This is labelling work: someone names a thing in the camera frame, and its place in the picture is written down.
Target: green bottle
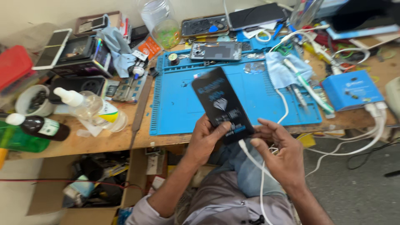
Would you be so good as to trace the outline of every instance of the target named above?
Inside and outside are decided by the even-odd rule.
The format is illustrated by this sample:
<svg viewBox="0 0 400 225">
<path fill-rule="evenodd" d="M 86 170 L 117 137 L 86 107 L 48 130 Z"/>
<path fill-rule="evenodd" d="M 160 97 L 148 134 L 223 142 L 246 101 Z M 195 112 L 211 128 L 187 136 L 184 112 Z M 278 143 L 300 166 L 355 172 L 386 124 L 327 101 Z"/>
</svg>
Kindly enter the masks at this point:
<svg viewBox="0 0 400 225">
<path fill-rule="evenodd" d="M 20 127 L 0 121 L 0 148 L 39 153 L 47 148 L 50 140 L 25 134 Z"/>
</svg>

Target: wooden workbench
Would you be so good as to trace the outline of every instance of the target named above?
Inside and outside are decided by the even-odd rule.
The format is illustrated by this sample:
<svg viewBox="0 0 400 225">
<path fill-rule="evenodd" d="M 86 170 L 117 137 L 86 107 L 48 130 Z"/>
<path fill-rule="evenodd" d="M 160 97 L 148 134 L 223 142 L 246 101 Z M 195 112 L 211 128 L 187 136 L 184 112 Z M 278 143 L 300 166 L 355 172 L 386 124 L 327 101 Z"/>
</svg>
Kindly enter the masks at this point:
<svg viewBox="0 0 400 225">
<path fill-rule="evenodd" d="M 181 50 L 183 46 L 177 46 L 173 50 Z M 379 80 L 376 82 L 381 93 L 386 96 L 385 85 L 392 79 L 400 76 L 400 48 L 395 48 L 397 55 L 388 59 L 384 62 L 379 62 L 376 56 L 372 56 L 367 60 L 367 64 L 371 66 L 369 74 L 376 76 Z M 313 67 L 317 77 L 314 79 L 321 80 L 325 77 L 325 64 L 316 59 L 314 56 L 308 54 L 304 55 L 305 59 L 309 59 L 309 64 Z M 154 91 L 154 80 L 152 89 L 147 100 L 147 106 L 144 112 L 143 121 L 139 132 L 136 135 L 135 142 L 133 145 L 134 149 L 150 147 L 152 142 L 155 146 L 165 145 L 176 145 L 188 143 L 191 134 L 178 134 L 178 135 L 159 135 L 150 136 L 149 127 L 152 113 L 152 102 L 153 102 L 153 91 Z M 113 105 L 118 106 L 120 103 L 114 102 Z M 85 129 L 85 127 L 72 116 L 61 116 L 52 115 L 51 119 L 57 120 L 60 123 L 64 123 L 71 128 L 71 134 L 63 142 L 52 141 L 48 148 L 41 153 L 25 153 L 25 152 L 14 152 L 10 151 L 8 159 L 29 159 L 29 158 L 43 158 L 43 157 L 55 157 L 61 155 L 75 155 L 85 153 L 99 153 L 108 151 L 120 151 L 129 148 L 131 141 L 131 124 L 134 120 L 137 105 L 124 104 L 120 107 L 129 117 L 128 125 L 125 129 L 120 132 L 112 133 L 107 130 L 103 130 L 97 137 L 79 137 L 76 135 L 76 131 L 79 129 Z M 290 133 L 306 133 L 312 131 L 328 131 L 337 129 L 352 129 L 362 127 L 374 126 L 374 120 L 364 109 L 349 110 L 344 112 L 336 112 L 334 119 L 326 119 L 323 117 L 322 123 L 301 125 L 301 126 L 289 126 L 287 129 Z M 388 111 L 387 125 L 396 125 L 395 117 Z"/>
</svg>

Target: dark glass bottle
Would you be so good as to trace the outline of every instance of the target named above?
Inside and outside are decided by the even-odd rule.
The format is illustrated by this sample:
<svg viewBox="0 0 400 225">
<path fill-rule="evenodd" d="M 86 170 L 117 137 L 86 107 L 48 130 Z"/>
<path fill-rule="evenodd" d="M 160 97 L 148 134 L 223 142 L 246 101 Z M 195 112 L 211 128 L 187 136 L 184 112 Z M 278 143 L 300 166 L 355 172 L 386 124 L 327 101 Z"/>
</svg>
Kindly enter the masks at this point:
<svg viewBox="0 0 400 225">
<path fill-rule="evenodd" d="M 24 115 L 13 113 L 7 117 L 6 123 L 20 126 L 22 131 L 28 135 L 52 141 L 64 141 L 70 134 L 68 126 L 40 116 L 25 117 Z"/>
</svg>

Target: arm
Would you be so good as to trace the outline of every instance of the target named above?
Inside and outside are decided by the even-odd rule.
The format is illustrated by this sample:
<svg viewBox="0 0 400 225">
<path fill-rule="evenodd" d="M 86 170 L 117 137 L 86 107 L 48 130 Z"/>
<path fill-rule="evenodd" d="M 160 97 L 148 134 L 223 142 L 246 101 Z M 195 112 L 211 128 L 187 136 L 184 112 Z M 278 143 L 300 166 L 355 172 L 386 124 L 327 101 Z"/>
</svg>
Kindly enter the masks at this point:
<svg viewBox="0 0 400 225">
<path fill-rule="evenodd" d="M 282 126 L 264 119 L 258 120 L 251 144 L 260 152 L 271 175 L 286 190 L 304 225 L 333 225 L 333 221 L 315 199 L 304 177 L 303 145 Z M 265 140 L 273 141 L 280 152 L 272 154 Z"/>
<path fill-rule="evenodd" d="M 230 129 L 230 122 L 224 122 L 215 130 L 204 114 L 196 123 L 185 156 L 164 184 L 148 198 L 150 206 L 161 217 L 174 214 L 178 203 L 197 169 L 206 164 L 216 142 Z"/>
</svg>

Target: wall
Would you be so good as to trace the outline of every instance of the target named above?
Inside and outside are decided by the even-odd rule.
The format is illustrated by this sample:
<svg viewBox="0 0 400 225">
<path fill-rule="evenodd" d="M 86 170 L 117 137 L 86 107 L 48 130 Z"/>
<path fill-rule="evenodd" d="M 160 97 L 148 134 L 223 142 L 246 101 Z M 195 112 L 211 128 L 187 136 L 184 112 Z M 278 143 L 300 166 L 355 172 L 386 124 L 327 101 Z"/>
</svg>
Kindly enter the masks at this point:
<svg viewBox="0 0 400 225">
<path fill-rule="evenodd" d="M 176 19 L 224 13 L 222 0 L 170 0 Z M 293 5 L 296 0 L 278 0 Z M 264 4 L 263 0 L 227 0 L 228 11 Z M 50 22 L 60 28 L 73 27 L 76 18 L 116 10 L 130 19 L 133 27 L 144 25 L 136 10 L 135 0 L 7 0 L 0 4 L 0 42 L 14 45 L 15 33 L 36 24 Z"/>
</svg>

